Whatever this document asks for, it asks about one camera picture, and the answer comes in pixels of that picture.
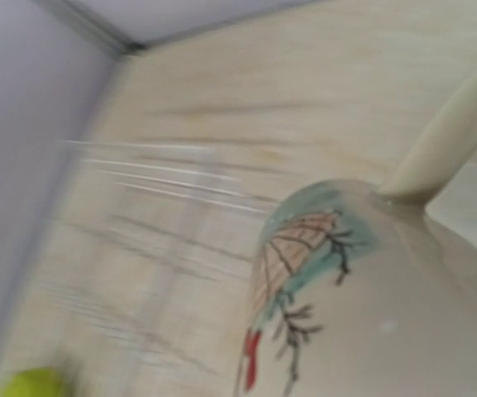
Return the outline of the floral patterned tall mug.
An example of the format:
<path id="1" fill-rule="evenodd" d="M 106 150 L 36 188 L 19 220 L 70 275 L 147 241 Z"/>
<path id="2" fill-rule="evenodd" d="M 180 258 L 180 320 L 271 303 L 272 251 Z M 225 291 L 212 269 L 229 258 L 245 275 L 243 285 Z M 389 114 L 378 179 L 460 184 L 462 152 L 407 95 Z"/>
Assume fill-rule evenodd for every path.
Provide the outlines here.
<path id="1" fill-rule="evenodd" d="M 426 206 L 477 148 L 477 71 L 382 186 L 310 184 L 255 249 L 236 396 L 477 396 L 477 249 Z"/>

